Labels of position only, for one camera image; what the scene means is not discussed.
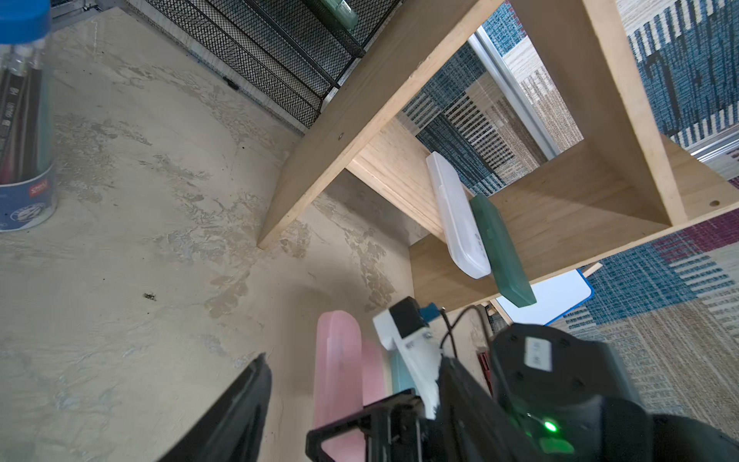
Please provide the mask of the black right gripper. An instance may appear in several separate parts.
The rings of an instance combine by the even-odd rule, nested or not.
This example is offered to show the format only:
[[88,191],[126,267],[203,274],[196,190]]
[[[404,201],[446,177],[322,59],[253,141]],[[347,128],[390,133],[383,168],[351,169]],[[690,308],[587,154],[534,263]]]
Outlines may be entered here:
[[440,427],[414,389],[309,431],[305,452],[311,461],[445,460]]

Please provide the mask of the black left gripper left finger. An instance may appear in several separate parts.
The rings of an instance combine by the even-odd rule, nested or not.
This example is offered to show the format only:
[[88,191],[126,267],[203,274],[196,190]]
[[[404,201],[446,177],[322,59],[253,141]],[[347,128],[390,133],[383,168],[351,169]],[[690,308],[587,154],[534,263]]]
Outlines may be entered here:
[[257,460],[272,384],[273,375],[262,353],[161,460]]

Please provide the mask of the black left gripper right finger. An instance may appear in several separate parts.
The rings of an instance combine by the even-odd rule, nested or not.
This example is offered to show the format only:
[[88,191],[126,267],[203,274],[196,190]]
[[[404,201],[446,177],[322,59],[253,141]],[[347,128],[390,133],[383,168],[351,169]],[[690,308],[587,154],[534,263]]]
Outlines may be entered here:
[[513,425],[460,361],[444,357],[439,370],[440,427],[445,461],[548,461]]

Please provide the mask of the pink pencil case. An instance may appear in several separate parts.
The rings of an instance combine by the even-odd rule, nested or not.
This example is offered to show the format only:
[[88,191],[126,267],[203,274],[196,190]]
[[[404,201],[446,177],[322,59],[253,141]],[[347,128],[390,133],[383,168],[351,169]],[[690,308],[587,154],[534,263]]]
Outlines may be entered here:
[[361,411],[362,336],[345,311],[321,314],[314,375],[314,427],[320,429]]
[[365,406],[388,396],[383,348],[367,338],[362,340],[362,385]]

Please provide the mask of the dark green pencil case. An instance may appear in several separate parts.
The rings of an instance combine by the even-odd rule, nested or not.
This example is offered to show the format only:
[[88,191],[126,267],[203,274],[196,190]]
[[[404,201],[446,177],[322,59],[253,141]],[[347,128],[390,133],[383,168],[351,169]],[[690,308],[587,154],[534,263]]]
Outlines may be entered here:
[[472,198],[470,205],[498,291],[518,308],[535,304],[536,296],[500,211],[482,194]]

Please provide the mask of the clear white pencil case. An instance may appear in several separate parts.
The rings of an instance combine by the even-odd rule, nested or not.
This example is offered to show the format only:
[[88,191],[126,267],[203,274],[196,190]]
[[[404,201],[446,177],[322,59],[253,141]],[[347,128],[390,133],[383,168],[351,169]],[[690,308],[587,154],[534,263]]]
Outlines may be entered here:
[[453,263],[472,279],[487,277],[492,273],[490,262],[457,171],[436,151],[426,164]]

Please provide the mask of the light blue pencil case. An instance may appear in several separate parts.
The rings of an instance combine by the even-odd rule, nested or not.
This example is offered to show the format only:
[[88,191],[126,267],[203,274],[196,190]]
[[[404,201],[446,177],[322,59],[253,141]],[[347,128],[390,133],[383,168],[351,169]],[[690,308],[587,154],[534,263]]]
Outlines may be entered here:
[[393,394],[406,390],[416,390],[415,382],[402,356],[397,350],[390,352],[390,368]]

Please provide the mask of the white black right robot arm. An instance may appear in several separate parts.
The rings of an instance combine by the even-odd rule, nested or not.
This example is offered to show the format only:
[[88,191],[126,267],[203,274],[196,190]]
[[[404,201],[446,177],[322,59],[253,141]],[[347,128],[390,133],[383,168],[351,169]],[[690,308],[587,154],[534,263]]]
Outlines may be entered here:
[[423,417],[403,392],[310,431],[306,454],[353,431],[369,461],[734,461],[737,442],[694,419],[644,408],[607,344],[556,328],[509,325],[489,342],[493,388],[442,360],[440,404]]

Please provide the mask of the wooden two-tier shelf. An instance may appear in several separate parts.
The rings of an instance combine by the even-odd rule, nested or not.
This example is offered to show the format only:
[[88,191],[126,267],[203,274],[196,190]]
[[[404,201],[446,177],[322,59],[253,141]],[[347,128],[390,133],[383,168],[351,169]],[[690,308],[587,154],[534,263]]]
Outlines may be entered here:
[[737,124],[734,1],[409,1],[284,165],[258,244],[349,171],[426,229],[418,300],[461,308],[500,283],[446,250],[431,152],[538,282],[735,211],[697,148]]

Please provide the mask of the pencil jar with blue lid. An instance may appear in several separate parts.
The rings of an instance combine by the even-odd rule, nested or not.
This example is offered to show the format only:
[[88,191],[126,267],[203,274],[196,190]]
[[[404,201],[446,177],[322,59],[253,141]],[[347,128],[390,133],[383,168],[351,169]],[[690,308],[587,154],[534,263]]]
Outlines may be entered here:
[[49,1],[1,3],[1,231],[21,231],[57,207]]

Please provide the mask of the small whiteboard on easel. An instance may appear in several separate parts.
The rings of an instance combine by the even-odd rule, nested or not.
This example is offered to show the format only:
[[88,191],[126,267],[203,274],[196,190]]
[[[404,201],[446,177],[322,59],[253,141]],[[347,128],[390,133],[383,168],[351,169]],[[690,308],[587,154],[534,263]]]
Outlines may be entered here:
[[531,306],[519,308],[503,296],[496,299],[506,321],[549,325],[590,300],[594,294],[589,281],[577,269],[533,284],[532,289],[537,302]]

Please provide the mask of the green folder on rack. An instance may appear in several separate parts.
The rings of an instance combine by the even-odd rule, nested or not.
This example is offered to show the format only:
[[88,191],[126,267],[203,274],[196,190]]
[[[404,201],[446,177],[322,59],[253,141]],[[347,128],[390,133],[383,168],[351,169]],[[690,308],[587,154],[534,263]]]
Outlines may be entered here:
[[353,32],[358,24],[357,13],[344,0],[311,1],[310,6],[317,18],[328,26]]

